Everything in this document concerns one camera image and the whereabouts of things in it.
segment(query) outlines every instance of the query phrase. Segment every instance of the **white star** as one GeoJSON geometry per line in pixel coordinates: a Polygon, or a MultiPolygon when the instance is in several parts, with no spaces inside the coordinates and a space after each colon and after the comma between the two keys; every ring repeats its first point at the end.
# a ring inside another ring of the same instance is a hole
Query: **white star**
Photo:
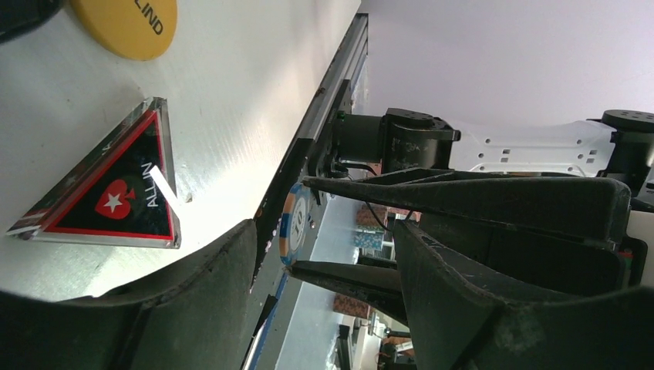
{"type": "Polygon", "coordinates": [[[120,194],[116,194],[116,195],[107,194],[107,195],[109,195],[109,201],[106,202],[104,207],[111,207],[111,213],[113,213],[113,210],[115,210],[117,206],[123,205],[122,203],[120,203],[120,200],[118,200],[120,194]]]}

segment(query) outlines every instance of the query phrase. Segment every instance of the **white tabletop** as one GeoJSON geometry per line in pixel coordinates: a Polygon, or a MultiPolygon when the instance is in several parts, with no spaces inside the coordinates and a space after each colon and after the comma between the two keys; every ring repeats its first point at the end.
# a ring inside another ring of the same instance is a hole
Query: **white tabletop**
{"type": "Polygon", "coordinates": [[[252,217],[359,1],[179,7],[170,49],[149,62],[107,52],[65,8],[0,45],[0,229],[7,230],[132,108],[168,99],[178,251],[0,238],[0,289],[46,300],[100,295],[252,217]]]}

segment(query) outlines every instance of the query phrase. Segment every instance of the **red heart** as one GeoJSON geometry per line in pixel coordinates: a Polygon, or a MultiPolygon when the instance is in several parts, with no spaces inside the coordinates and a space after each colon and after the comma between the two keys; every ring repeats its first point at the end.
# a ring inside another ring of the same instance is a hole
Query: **red heart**
{"type": "Polygon", "coordinates": [[[122,220],[127,217],[132,210],[132,206],[127,199],[134,199],[134,190],[127,193],[127,183],[125,180],[114,180],[106,187],[98,203],[96,212],[104,217],[114,220],[122,220]]]}

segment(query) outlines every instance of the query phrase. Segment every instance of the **poker chip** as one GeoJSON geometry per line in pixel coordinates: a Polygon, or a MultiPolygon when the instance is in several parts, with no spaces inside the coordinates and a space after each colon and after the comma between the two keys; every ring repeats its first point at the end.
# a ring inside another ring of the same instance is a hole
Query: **poker chip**
{"type": "Polygon", "coordinates": [[[308,206],[308,188],[296,183],[286,196],[279,226],[279,256],[287,266],[297,260],[302,249],[308,223],[308,206]]]}

